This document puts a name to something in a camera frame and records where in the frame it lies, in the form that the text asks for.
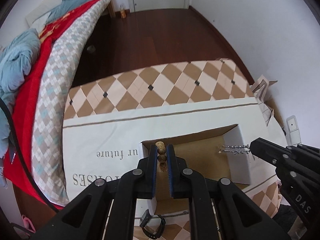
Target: blue blanket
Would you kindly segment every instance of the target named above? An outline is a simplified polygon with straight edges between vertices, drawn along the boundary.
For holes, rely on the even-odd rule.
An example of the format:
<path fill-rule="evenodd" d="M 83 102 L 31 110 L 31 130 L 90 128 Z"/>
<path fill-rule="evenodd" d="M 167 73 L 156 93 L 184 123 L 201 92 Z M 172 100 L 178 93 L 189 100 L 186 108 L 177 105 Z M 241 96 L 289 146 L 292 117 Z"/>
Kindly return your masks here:
<path fill-rule="evenodd" d="M 64 16 L 67 12 L 91 0 L 62 0 L 62 3 L 51 10 L 46 25 Z"/>
<path fill-rule="evenodd" d="M 0 97 L 12 113 L 18 88 L 24 82 L 40 52 L 36 29 L 29 29 L 13 39 L 0 55 Z M 8 149 L 10 127 L 0 110 L 0 158 Z"/>

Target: power socket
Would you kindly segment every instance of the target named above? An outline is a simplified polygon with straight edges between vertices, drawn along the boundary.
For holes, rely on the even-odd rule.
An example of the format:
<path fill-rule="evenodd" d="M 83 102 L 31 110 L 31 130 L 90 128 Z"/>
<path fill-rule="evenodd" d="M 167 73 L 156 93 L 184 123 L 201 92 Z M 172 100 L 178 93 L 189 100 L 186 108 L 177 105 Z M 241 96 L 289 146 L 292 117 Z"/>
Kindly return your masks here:
<path fill-rule="evenodd" d="M 288 117 L 286 121 L 289 128 L 289 137 L 291 145 L 297 145 L 298 143 L 301 143 L 300 132 L 296 117 L 292 115 Z"/>

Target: pink object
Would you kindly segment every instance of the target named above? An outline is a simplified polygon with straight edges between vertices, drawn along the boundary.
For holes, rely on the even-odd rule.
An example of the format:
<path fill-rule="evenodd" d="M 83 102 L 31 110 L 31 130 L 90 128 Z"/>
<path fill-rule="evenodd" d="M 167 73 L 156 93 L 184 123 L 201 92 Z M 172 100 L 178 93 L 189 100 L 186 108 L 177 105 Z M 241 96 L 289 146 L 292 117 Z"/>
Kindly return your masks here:
<path fill-rule="evenodd" d="M 36 229 L 33 226 L 33 223 L 31 222 L 31 220 L 29 218 L 27 218 L 25 215 L 22 215 L 22 221 L 23 221 L 23 225 L 26 229 L 30 230 L 31 232 L 35 233 Z"/>

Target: cardboard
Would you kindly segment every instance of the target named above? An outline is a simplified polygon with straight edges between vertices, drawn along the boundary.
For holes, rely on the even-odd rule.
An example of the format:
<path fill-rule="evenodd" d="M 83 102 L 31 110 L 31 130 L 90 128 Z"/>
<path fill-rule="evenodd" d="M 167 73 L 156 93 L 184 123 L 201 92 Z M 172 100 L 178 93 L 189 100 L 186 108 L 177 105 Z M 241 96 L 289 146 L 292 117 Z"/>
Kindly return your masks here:
<path fill-rule="evenodd" d="M 199 171 L 205 178 L 219 180 L 229 178 L 232 181 L 250 183 L 249 163 L 246 155 L 219 153 L 221 145 L 243 145 L 239 127 L 229 125 L 216 129 L 201 131 L 172 138 L 143 141 L 143 155 L 148 156 L 150 146 L 157 141 L 165 145 L 173 144 L 177 157 L 186 160 L 189 168 Z M 168 173 L 157 168 L 155 200 L 149 206 L 155 214 L 167 214 L 188 209 L 187 199 L 170 197 Z"/>

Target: red blanket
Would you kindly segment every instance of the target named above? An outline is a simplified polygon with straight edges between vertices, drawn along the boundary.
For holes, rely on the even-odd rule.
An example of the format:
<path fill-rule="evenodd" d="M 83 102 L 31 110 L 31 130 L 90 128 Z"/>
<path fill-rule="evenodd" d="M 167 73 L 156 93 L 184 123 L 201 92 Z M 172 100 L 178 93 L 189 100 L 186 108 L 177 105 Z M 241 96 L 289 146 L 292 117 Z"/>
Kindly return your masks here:
<path fill-rule="evenodd" d="M 35 119 L 36 104 L 38 100 L 41 77 L 50 56 L 52 45 L 63 34 L 63 32 L 70 27 L 75 19 L 86 12 L 97 1 L 99 0 L 89 1 L 74 9 L 73 11 L 68 12 L 65 16 L 58 19 L 56 22 L 46 26 L 40 36 L 43 42 L 40 47 L 40 56 L 36 63 L 33 65 L 30 74 L 25 77 L 24 84 L 19 89 L 12 114 L 12 119 L 14 127 L 16 129 L 24 161 L 26 162 L 26 165 L 30 172 L 32 129 Z M 5 155 L 4 176 L 11 180 L 14 185 L 21 188 L 24 192 L 44 203 L 30 184 L 17 156 L 11 164 L 9 154 Z"/>

